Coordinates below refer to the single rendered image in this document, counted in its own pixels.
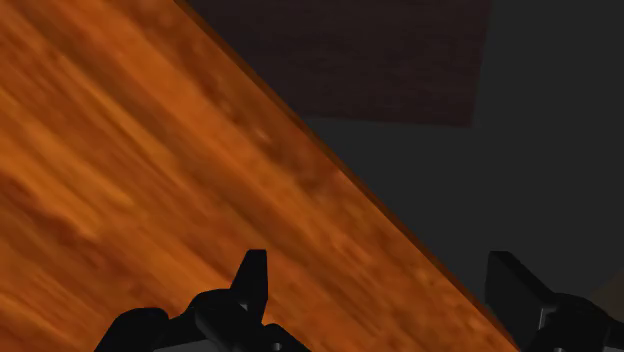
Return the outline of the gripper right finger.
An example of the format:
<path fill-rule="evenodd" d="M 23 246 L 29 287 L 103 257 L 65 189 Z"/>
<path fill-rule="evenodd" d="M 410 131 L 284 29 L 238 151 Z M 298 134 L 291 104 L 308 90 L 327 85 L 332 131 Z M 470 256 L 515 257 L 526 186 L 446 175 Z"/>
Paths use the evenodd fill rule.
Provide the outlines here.
<path fill-rule="evenodd" d="M 624 322 L 552 291 L 509 251 L 488 254 L 485 303 L 520 352 L 624 352 Z"/>

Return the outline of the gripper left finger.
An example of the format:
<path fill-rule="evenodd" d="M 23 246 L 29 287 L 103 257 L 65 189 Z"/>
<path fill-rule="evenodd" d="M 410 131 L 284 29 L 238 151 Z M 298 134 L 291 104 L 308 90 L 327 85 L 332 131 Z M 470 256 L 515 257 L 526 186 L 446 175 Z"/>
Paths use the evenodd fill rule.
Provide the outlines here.
<path fill-rule="evenodd" d="M 251 249 L 226 289 L 197 294 L 179 315 L 135 308 L 111 323 L 94 352 L 312 352 L 276 323 L 263 324 L 267 252 Z"/>

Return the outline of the dark red rug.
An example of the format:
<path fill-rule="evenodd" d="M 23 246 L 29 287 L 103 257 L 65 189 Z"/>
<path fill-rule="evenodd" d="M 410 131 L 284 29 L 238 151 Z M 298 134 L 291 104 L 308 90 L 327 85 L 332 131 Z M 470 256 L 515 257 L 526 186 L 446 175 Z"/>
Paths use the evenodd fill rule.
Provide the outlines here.
<path fill-rule="evenodd" d="M 466 127 L 493 0 L 185 0 L 297 114 Z"/>

